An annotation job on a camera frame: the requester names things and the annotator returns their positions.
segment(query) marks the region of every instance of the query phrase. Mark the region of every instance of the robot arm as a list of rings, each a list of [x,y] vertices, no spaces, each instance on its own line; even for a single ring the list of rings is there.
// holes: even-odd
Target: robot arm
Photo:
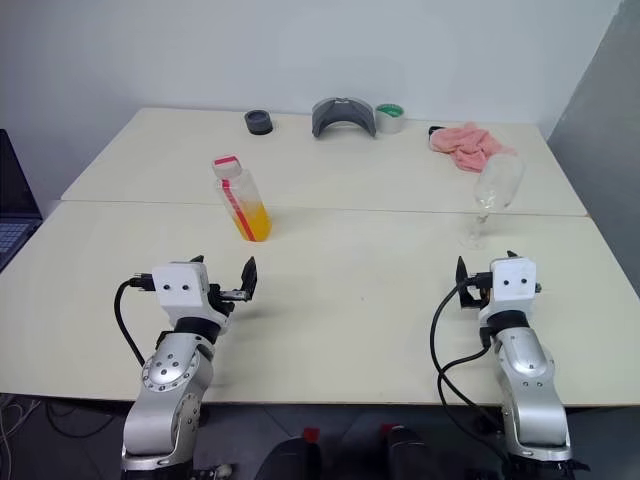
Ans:
[[[201,257],[156,267],[150,277],[146,289],[155,290],[174,330],[163,332],[142,368],[140,394],[124,426],[122,478],[185,479],[202,397],[213,378],[214,344],[227,329],[230,302],[251,300],[256,266],[251,258],[241,289],[228,292],[209,284]]]
[[[492,338],[512,474],[543,478],[543,471],[551,471],[564,476],[549,478],[573,478],[572,470],[580,464],[571,460],[567,416],[553,383],[555,362],[529,325],[540,291],[535,263],[509,252],[509,258],[491,263],[490,272],[468,277],[460,258],[456,280],[463,285],[461,306],[480,308],[480,330]],[[467,285],[479,289],[479,300]]]

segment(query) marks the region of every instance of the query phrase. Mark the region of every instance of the cable cord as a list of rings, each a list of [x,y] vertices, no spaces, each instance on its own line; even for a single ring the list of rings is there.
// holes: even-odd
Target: cable cord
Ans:
[[[9,446],[9,436],[5,434],[4,431],[4,420],[2,419],[2,411],[0,410],[0,437],[2,437],[2,443],[4,444],[4,448],[7,450],[7,471],[8,471],[8,475],[7,475],[7,480],[11,480],[11,462],[12,462],[12,458],[11,458],[11,447]]]
[[[473,433],[471,430],[469,430],[464,425],[462,425],[462,423],[453,415],[453,413],[451,412],[450,407],[449,407],[449,405],[447,403],[447,400],[446,400],[446,398],[444,396],[443,389],[442,389],[442,382],[444,381],[444,383],[447,384],[447,386],[453,391],[453,393],[455,393],[467,405],[469,405],[470,407],[472,407],[476,411],[478,411],[483,417],[487,418],[493,425],[497,425],[496,420],[493,417],[491,417],[486,412],[486,410],[484,410],[482,407],[480,407],[479,405],[475,404],[469,398],[467,398],[464,394],[462,394],[462,392],[460,392],[460,390],[458,390],[456,388],[456,386],[453,385],[451,380],[449,380],[449,378],[446,375],[447,370],[449,370],[450,368],[452,368],[452,367],[454,367],[456,365],[460,365],[462,363],[470,362],[472,360],[476,360],[476,359],[480,358],[481,356],[483,356],[485,353],[487,353],[489,351],[490,347],[484,347],[480,352],[478,352],[478,353],[476,353],[474,355],[470,355],[468,357],[464,357],[464,358],[449,362],[447,365],[445,365],[444,368],[442,368],[442,366],[440,365],[440,362],[438,361],[438,357],[436,355],[436,348],[435,348],[436,327],[438,325],[438,320],[440,319],[440,315],[442,314],[442,311],[444,310],[446,305],[449,303],[449,301],[456,295],[456,293],[458,292],[459,287],[462,287],[462,286],[465,286],[465,285],[466,285],[466,282],[462,282],[462,283],[456,285],[455,287],[453,287],[451,289],[451,291],[442,300],[442,302],[440,302],[440,305],[438,305],[438,308],[436,309],[436,311],[435,311],[435,313],[433,315],[433,320],[431,322],[431,329],[429,331],[429,350],[431,352],[431,360],[433,361],[433,364],[436,367],[436,370],[438,371],[438,380],[437,380],[438,395],[440,397],[440,401],[442,402],[442,406],[444,408],[445,413],[451,419],[451,421],[463,433],[465,433],[470,438],[474,439],[478,443],[481,443],[486,448],[491,450],[491,452],[494,453],[503,463],[508,463],[509,460],[508,460],[507,456],[503,452],[501,452],[498,447],[496,447],[492,443],[488,442],[487,440],[483,439],[479,435],[476,435],[475,433]]]
[[[27,421],[29,416],[34,412],[34,410],[40,406],[40,403],[41,402],[39,401],[32,400],[26,412],[24,412],[22,406],[18,403],[12,403],[7,407],[7,408],[16,407],[20,410],[20,417],[18,418],[16,423],[11,428],[8,428],[5,430],[5,435],[7,436],[7,438],[11,438],[16,433],[18,433],[18,430],[20,430],[20,427],[24,425],[24,423]]]
[[[136,360],[138,360],[138,363],[142,367],[144,366],[144,357],[140,353],[140,350],[138,350],[138,346],[136,345],[136,342],[134,342],[133,338],[131,338],[129,331],[127,330],[127,327],[124,324],[124,320],[122,320],[122,312],[120,311],[120,302],[122,301],[122,294],[124,293],[124,291],[128,286],[130,286],[130,280],[127,280],[126,282],[122,282],[118,287],[118,290],[116,291],[116,296],[113,299],[113,311],[116,315],[116,322],[118,322],[118,327],[120,327],[122,336],[124,336],[124,339],[127,341],[127,343],[129,344],[129,347],[131,348],[131,351],[136,356]]]
[[[56,418],[62,418],[62,417],[66,417],[71,415],[73,412],[75,412],[77,409],[76,407],[71,407],[69,410],[67,410],[66,412],[62,412],[62,413],[58,413],[55,411],[55,409],[53,408],[53,405],[51,405],[51,416],[56,417]]]
[[[73,439],[82,439],[82,438],[93,437],[94,435],[97,435],[98,433],[102,432],[105,428],[107,428],[109,425],[111,425],[111,422],[113,422],[113,420],[116,418],[113,415],[110,415],[109,419],[106,422],[104,422],[98,428],[96,428],[95,430],[92,430],[90,432],[86,432],[86,433],[71,433],[71,432],[65,432],[62,428],[60,428],[53,421],[54,414],[52,412],[53,412],[53,406],[51,404],[47,403],[46,406],[45,406],[45,414],[46,414],[47,421],[49,422],[49,425],[51,426],[51,428],[53,430],[55,430],[57,433],[59,433],[60,435],[62,435],[63,437],[73,438]]]

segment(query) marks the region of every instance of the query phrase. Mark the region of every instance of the laptop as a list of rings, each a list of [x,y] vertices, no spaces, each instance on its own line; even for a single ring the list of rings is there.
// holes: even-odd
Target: laptop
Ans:
[[[0,272],[42,223],[6,130],[0,129]]]

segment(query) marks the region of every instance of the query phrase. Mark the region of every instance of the black tape roll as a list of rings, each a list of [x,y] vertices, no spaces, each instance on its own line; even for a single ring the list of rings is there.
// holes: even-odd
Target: black tape roll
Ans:
[[[244,114],[247,128],[254,135],[266,135],[273,130],[269,112],[265,110],[251,110]]]

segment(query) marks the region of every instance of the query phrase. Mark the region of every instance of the floor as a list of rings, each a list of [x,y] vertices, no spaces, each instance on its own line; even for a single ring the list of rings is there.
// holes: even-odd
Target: floor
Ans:
[[[126,405],[119,407],[121,412],[126,410]],[[60,414],[69,411],[66,405],[56,405]],[[459,409],[458,413],[471,419],[467,410]],[[305,427],[320,429],[325,471],[332,479],[381,478],[375,470],[378,432],[383,424],[404,424],[418,431],[433,447],[447,479],[463,479],[466,466],[496,466],[491,455],[460,434],[437,407],[229,405],[207,407],[205,416],[195,466],[231,463],[232,478],[237,480],[252,479],[271,448],[298,436]],[[108,418],[104,413],[76,408],[55,420],[65,431],[82,433]],[[572,413],[569,421],[575,458],[593,470],[578,473],[578,479],[640,478],[640,408],[587,410]],[[120,413],[100,434],[68,439],[51,429],[41,406],[11,439],[12,478],[116,480],[120,478],[123,424]],[[7,478],[6,465],[3,451],[3,480]]]

